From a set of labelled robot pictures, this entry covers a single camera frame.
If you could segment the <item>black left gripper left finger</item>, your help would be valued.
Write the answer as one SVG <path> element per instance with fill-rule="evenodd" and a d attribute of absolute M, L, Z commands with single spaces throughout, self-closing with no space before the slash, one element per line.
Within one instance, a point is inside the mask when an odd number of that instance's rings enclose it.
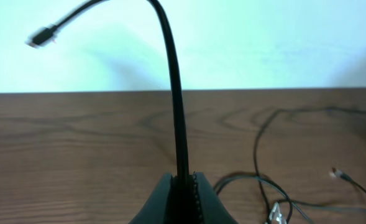
<path fill-rule="evenodd" d="M 172 185 L 171 173 L 163 174 L 147 201 L 129 224 L 164 224 Z"/>

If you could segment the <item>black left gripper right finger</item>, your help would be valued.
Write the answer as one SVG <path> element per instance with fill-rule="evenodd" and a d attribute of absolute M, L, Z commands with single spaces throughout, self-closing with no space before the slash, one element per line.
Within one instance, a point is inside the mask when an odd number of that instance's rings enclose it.
<path fill-rule="evenodd" d="M 205 175 L 202 172 L 195 172 L 193 180 L 199 223 L 237 224 L 216 195 Z"/>

